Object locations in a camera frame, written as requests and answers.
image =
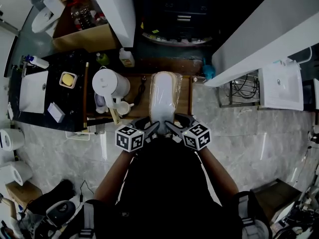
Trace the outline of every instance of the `tiled floor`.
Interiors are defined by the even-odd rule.
[[[302,162],[308,143],[313,115],[297,111],[258,111],[256,107],[224,108],[217,104],[215,91],[203,85],[193,87],[193,113],[212,130],[209,149],[225,166],[240,190],[261,186],[276,178],[296,187],[307,188],[319,160],[317,149],[311,149]],[[85,179],[94,191],[120,150],[114,146],[116,127],[106,125],[106,153],[102,155],[99,136],[90,141],[65,138],[65,133],[28,124],[19,124],[26,145],[19,155],[33,169],[32,182],[48,192],[62,178],[75,182],[76,190]],[[209,190],[216,199],[212,186]],[[92,194],[84,189],[86,199]]]

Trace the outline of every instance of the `white mug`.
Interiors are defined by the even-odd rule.
[[[118,103],[130,91],[130,82],[127,78],[110,69],[101,69],[93,77],[94,91],[105,98],[107,107],[117,109]]]
[[[134,106],[134,104],[129,105],[127,102],[121,101],[117,106],[118,113],[120,115],[125,115],[131,111],[131,107]]]

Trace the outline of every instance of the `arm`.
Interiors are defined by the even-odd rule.
[[[1,198],[0,202],[4,202],[6,205],[8,205],[10,207],[10,216],[11,218],[13,218],[14,220],[16,220],[16,212],[15,212],[15,205],[14,202],[11,201],[8,198]]]
[[[224,206],[238,193],[237,185],[207,147],[198,151],[220,203]]]
[[[122,151],[94,194],[94,199],[109,206],[116,203],[121,186],[135,152]]]

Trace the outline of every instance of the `soap bottle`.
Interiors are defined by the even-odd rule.
[[[47,69],[49,67],[49,62],[45,61],[42,58],[39,58],[37,56],[28,56],[27,58],[32,65],[41,67],[43,69]]]
[[[110,63],[109,57],[105,53],[96,53],[96,61],[101,66],[107,66]]]
[[[125,67],[135,66],[135,60],[131,51],[126,51],[124,48],[120,49],[120,61]]]

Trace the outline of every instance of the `sink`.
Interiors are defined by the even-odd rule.
[[[21,112],[44,113],[44,101],[48,71],[29,74],[22,78],[19,110]]]
[[[300,66],[289,58],[259,69],[260,104],[275,109],[304,110]]]

